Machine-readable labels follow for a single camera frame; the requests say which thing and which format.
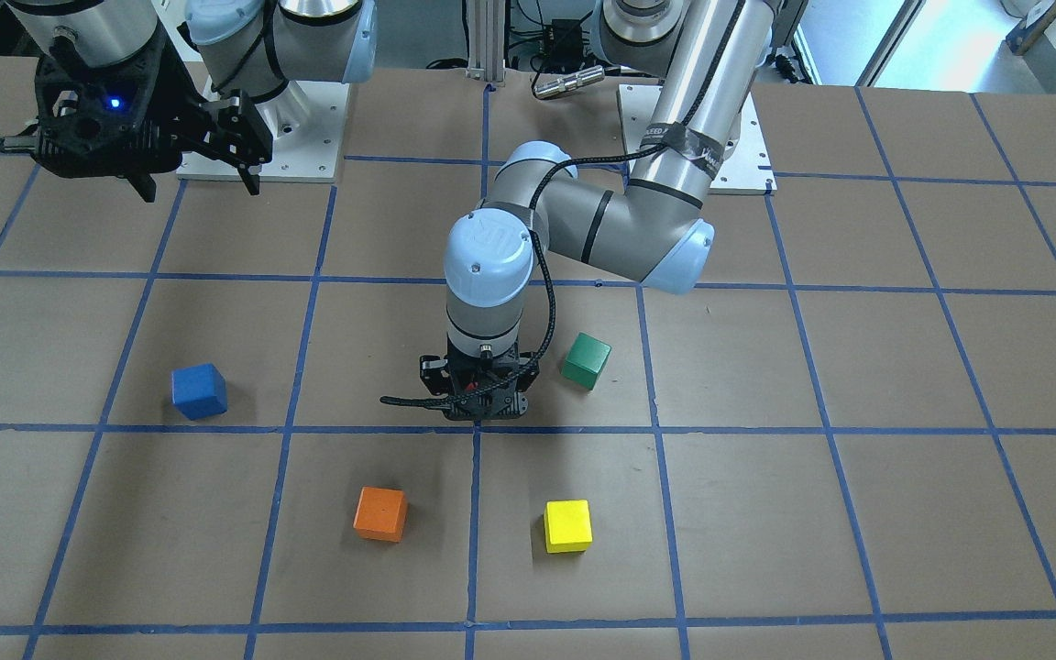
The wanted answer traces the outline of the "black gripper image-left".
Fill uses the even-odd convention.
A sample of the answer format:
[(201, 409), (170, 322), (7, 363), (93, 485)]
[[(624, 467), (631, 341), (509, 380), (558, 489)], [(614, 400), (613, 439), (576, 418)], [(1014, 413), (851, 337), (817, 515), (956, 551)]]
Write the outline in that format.
[(88, 67), (75, 42), (56, 37), (35, 71), (38, 128), (34, 159), (61, 177), (122, 177), (146, 204), (155, 174), (197, 153), (235, 168), (250, 195), (275, 138), (250, 97), (208, 101), (167, 37), (152, 37), (128, 59)]

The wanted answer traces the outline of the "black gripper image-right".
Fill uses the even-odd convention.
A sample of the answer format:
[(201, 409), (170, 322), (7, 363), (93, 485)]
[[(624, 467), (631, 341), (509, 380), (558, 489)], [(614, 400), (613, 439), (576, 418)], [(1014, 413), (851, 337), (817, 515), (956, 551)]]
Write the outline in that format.
[(419, 377), (439, 410), (451, 421), (517, 419), (528, 413), (525, 392), (539, 376), (536, 352), (504, 351), (473, 357), (448, 348), (444, 357), (419, 356)]

